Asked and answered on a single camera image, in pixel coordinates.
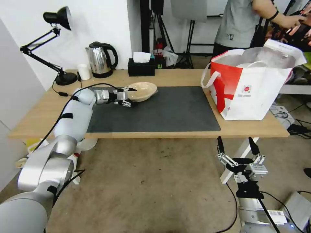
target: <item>hand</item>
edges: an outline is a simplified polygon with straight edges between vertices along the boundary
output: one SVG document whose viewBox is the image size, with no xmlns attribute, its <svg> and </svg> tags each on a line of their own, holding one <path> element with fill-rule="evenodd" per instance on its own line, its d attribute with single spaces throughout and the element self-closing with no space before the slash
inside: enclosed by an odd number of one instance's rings
<svg viewBox="0 0 311 233">
<path fill-rule="evenodd" d="M 279 15 L 280 17 L 275 17 L 275 21 L 273 22 L 277 23 L 281 27 L 284 28 L 293 28 L 300 25 L 300 21 L 304 22 L 306 21 L 306 17 L 303 16 L 285 16 L 285 15 Z"/>
</svg>

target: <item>wooden table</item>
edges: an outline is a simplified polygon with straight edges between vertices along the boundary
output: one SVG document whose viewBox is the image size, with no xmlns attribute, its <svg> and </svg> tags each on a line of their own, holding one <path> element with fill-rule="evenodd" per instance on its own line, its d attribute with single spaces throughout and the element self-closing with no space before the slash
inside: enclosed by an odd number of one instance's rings
<svg viewBox="0 0 311 233">
<path fill-rule="evenodd" d="M 82 81 L 82 87 L 95 83 L 109 83 L 114 86 L 127 86 L 131 83 L 147 81 L 157 86 L 200 86 L 203 70 L 156 70 L 154 77 L 129 77 L 127 70 L 115 70 L 113 75 L 104 78 Z M 57 91 L 69 94 L 80 87 L 76 82 L 68 86 L 55 85 Z M 86 138 L 216 138 L 219 135 L 225 138 L 246 138 L 235 157 L 244 158 L 250 151 L 248 137 L 253 137 L 256 142 L 259 137 L 284 138 L 289 133 L 279 121 L 270 113 L 262 121 L 225 121 L 216 109 L 208 90 L 205 91 L 207 99 L 212 107 L 221 131 L 202 132 L 134 132 L 134 133 L 86 133 Z M 38 101 L 38 103 L 27 113 L 21 122 L 9 135 L 15 139 L 43 138 L 55 123 L 69 97 L 56 94 L 51 88 Z M 222 182 L 226 183 L 231 172 L 225 171 Z"/>
</svg>

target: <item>gray t-shirt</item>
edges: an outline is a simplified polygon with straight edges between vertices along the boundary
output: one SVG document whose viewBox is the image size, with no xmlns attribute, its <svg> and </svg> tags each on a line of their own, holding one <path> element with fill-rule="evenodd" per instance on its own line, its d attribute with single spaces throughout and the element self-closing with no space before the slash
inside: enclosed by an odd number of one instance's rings
<svg viewBox="0 0 311 233">
<path fill-rule="evenodd" d="M 228 0 L 215 42 L 232 48 L 248 48 L 260 16 L 252 0 Z"/>
</svg>

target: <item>shopping bag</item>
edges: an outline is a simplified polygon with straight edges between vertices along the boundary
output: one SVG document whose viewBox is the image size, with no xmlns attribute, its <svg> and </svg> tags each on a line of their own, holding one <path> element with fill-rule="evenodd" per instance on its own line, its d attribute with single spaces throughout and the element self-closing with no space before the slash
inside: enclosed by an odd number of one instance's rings
<svg viewBox="0 0 311 233">
<path fill-rule="evenodd" d="M 225 120 L 262 120 L 292 69 L 306 63 L 301 50 L 274 40 L 263 47 L 229 50 L 211 60 L 211 78 L 202 88 Z"/>
</svg>

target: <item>desk lamp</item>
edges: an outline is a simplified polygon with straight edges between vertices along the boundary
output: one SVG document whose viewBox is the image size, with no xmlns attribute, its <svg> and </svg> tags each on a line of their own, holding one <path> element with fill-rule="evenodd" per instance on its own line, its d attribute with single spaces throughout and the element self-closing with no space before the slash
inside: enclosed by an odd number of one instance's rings
<svg viewBox="0 0 311 233">
<path fill-rule="evenodd" d="M 41 47 L 42 45 L 46 44 L 47 42 L 49 42 L 49 41 L 51 41 L 54 38 L 59 36 L 61 29 L 57 27 L 57 24 L 60 24 L 64 28 L 71 31 L 71 28 L 69 25 L 70 18 L 71 18 L 71 14 L 70 14 L 69 8 L 67 6 L 61 8 L 57 13 L 45 12 L 43 14 L 43 19 L 47 23 L 51 24 L 51 26 L 53 27 L 52 30 L 49 31 L 48 33 L 44 34 L 43 36 L 40 36 L 38 39 L 35 39 L 34 41 L 30 42 L 29 44 L 20 47 L 20 51 L 22 53 L 36 59 L 37 61 L 43 63 L 44 65 L 50 67 L 51 69 L 53 69 L 55 71 L 57 71 L 58 75 L 55 79 L 55 82 L 61 86 L 69 85 L 69 84 L 72 84 L 75 81 L 77 81 L 77 75 L 75 75 L 74 73 L 67 73 L 67 72 L 63 71 L 62 67 L 60 67 L 58 65 L 54 65 L 52 63 L 49 63 L 49 62 L 43 60 L 42 58 L 34 55 L 32 53 L 32 51 L 34 51 L 35 49 Z M 47 35 L 49 35 L 51 33 L 54 33 L 55 36 L 53 36 L 52 38 L 50 38 L 50 39 L 48 39 L 42 43 L 34 44 L 38 40 L 46 37 Z"/>
</svg>

